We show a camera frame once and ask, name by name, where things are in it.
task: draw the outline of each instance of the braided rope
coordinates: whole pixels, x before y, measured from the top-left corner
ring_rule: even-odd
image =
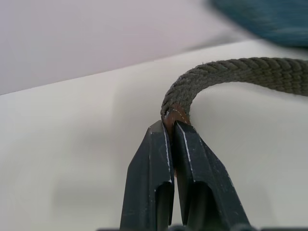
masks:
[[[196,95],[210,86],[246,82],[269,89],[308,96],[308,61],[288,58],[231,59],[202,64],[189,70],[166,93],[161,116],[173,104],[180,105],[187,116]]]

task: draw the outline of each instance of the brown leather tab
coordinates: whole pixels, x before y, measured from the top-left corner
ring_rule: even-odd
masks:
[[[184,109],[178,104],[173,104],[171,107],[169,107],[166,115],[162,118],[162,120],[167,129],[170,141],[172,141],[173,125],[176,120],[191,125],[188,116],[184,112]]]

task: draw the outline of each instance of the white wall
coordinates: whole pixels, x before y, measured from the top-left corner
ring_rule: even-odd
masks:
[[[229,35],[234,27],[211,11],[202,0],[1,0],[0,94],[153,60]]]

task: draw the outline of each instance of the white table surface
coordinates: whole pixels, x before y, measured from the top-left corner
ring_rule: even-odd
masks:
[[[127,166],[171,84],[198,64],[253,56],[308,53],[241,42],[0,96],[0,230],[118,227]],[[192,104],[256,227],[308,226],[307,118],[308,98],[249,84]]]

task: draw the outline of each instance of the blurry blue object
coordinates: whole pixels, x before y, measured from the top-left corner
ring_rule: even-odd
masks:
[[[308,0],[212,0],[247,30],[284,46],[308,47]]]

